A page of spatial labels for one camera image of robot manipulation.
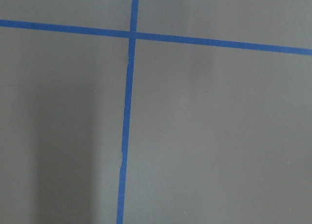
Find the blue tape line crosswise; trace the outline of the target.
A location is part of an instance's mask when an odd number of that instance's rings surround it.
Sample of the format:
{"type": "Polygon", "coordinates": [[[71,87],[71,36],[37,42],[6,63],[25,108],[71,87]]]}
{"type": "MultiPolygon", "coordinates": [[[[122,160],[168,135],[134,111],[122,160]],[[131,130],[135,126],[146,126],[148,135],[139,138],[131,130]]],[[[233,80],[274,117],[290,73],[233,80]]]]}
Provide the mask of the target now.
{"type": "Polygon", "coordinates": [[[58,24],[38,23],[38,22],[27,22],[27,21],[15,21],[15,20],[1,20],[0,25],[1,27],[19,28],[19,29],[86,34],[86,35],[116,37],[116,38],[125,38],[125,39],[139,39],[139,40],[148,40],[148,41],[185,43],[185,44],[193,44],[193,45],[217,46],[217,47],[247,49],[247,50],[256,50],[256,51],[296,54],[296,55],[304,55],[304,56],[312,55],[312,50],[308,48],[297,48],[297,47],[287,47],[287,46],[278,46],[278,45],[269,45],[269,44],[238,42],[238,41],[224,41],[224,40],[214,40],[214,39],[205,39],[205,38],[193,38],[193,37],[184,37],[184,36],[151,34],[151,33],[142,33],[142,32],[130,32],[130,31],[121,31],[121,30],[110,30],[110,29],[101,29],[101,28],[58,25],[58,24]]]}

